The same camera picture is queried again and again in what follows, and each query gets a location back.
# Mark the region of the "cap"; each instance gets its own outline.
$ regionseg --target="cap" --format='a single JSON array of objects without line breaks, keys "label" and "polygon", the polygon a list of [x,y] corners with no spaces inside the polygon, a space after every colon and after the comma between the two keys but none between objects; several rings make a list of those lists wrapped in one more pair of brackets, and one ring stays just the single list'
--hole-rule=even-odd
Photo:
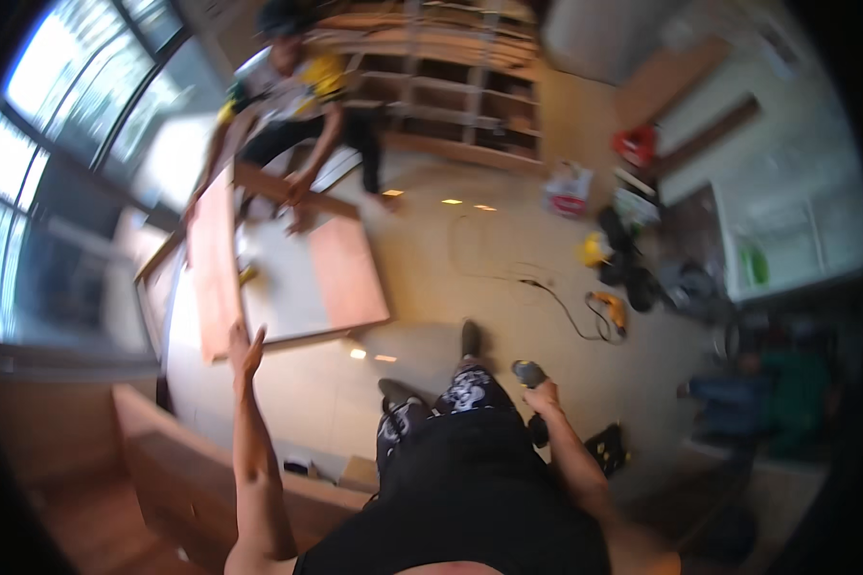
[{"label": "cap", "polygon": [[268,0],[256,18],[257,31],[266,38],[303,34],[313,24],[309,11],[295,0]]}]

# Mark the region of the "wooden shelf unit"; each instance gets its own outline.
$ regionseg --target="wooden shelf unit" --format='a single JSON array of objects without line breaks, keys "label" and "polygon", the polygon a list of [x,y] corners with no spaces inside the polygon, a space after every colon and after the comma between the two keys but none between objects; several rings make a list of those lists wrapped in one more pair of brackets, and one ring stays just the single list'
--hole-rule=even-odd
[{"label": "wooden shelf unit", "polygon": [[[393,4],[396,10],[382,14],[335,15],[320,23],[314,41],[348,58],[348,106],[383,109],[378,116],[388,144],[542,173],[533,40],[505,40],[503,18],[491,9]],[[461,24],[466,29],[430,25],[428,10],[442,7],[471,15]]]}]

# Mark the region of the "cable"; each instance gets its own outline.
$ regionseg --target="cable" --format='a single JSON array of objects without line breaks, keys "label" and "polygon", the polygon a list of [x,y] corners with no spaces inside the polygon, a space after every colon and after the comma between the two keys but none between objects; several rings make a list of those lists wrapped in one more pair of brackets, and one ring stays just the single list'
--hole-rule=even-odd
[{"label": "cable", "polygon": [[[467,217],[468,216],[465,216],[465,215],[461,215],[461,216],[456,217],[454,220],[451,221],[451,224],[448,225],[448,230],[447,230],[447,257],[448,257],[448,262],[451,264],[451,267],[457,273],[459,273],[462,276],[468,277],[468,278],[478,278],[478,279],[483,279],[483,280],[498,280],[500,282],[518,282],[518,283],[523,283],[525,285],[529,285],[531,287],[535,287],[535,288],[544,290],[545,292],[552,295],[553,299],[555,299],[557,301],[557,303],[560,304],[560,307],[562,307],[562,311],[565,312],[565,314],[566,314],[566,318],[569,319],[569,323],[572,324],[572,328],[575,329],[575,333],[580,338],[584,339],[585,341],[604,341],[604,342],[609,343],[611,345],[620,345],[623,343],[623,339],[611,339],[611,334],[613,333],[613,330],[611,329],[610,322],[607,321],[607,318],[604,317],[600,311],[598,311],[597,309],[595,309],[592,306],[592,300],[590,300],[588,298],[585,298],[585,305],[587,305],[588,309],[592,310],[592,313],[595,314],[595,329],[597,330],[597,333],[598,333],[597,336],[586,336],[586,335],[584,335],[582,333],[582,331],[579,329],[579,326],[575,323],[575,320],[572,319],[572,314],[570,313],[569,308],[562,302],[562,300],[560,300],[560,297],[553,290],[551,290],[546,285],[541,283],[539,278],[537,276],[535,276],[534,274],[516,273],[515,275],[517,275],[518,277],[512,278],[512,277],[506,277],[503,275],[474,273],[474,272],[461,270],[460,266],[458,266],[456,263],[456,258],[454,256],[454,242],[452,241],[452,239],[453,239],[454,230],[456,228],[457,223],[460,222],[461,220],[467,219]],[[554,271],[554,270],[549,270],[548,268],[544,268],[542,266],[538,266],[536,264],[528,263],[525,261],[515,261],[514,263],[522,265],[522,266],[530,266],[531,268],[538,268],[540,270]]]}]

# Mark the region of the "yellow power drill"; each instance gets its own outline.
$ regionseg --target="yellow power drill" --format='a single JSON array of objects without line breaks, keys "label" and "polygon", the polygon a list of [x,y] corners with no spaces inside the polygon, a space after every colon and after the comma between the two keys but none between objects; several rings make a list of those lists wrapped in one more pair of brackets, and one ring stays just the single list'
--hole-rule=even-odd
[{"label": "yellow power drill", "polygon": [[591,300],[602,302],[607,306],[607,314],[610,321],[617,326],[617,333],[621,338],[627,337],[627,305],[616,295],[607,292],[589,292],[585,294],[585,302]]}]

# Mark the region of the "person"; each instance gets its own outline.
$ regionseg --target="person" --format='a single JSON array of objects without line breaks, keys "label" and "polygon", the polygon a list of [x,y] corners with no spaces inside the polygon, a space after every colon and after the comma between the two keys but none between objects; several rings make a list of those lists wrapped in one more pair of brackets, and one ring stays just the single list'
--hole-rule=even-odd
[{"label": "person", "polygon": [[[257,16],[257,36],[267,46],[236,71],[227,102],[217,115],[198,187],[188,200],[185,218],[193,217],[198,198],[207,190],[220,158],[227,131],[237,114],[258,106],[265,127],[236,157],[256,169],[308,138],[316,145],[307,164],[285,179],[290,185],[288,204],[295,206],[310,190],[319,170],[339,140],[362,158],[362,184],[370,198],[386,205],[380,195],[381,146],[367,110],[345,109],[345,68],[334,53],[305,45],[304,33],[313,19],[293,0],[269,0]],[[290,231],[301,231],[303,212],[294,211]]]},{"label": "person", "polygon": [[815,353],[744,353],[739,374],[697,376],[679,385],[678,397],[704,400],[706,431],[742,438],[770,434],[768,451],[793,455],[832,410],[831,375]]},{"label": "person", "polygon": [[231,331],[238,537],[226,575],[680,572],[677,553],[615,508],[551,380],[525,391],[525,402],[547,423],[555,475],[537,455],[513,402],[480,365],[473,322],[437,415],[404,385],[381,381],[376,499],[298,555],[253,390],[264,338],[265,328],[251,344],[243,328]]}]

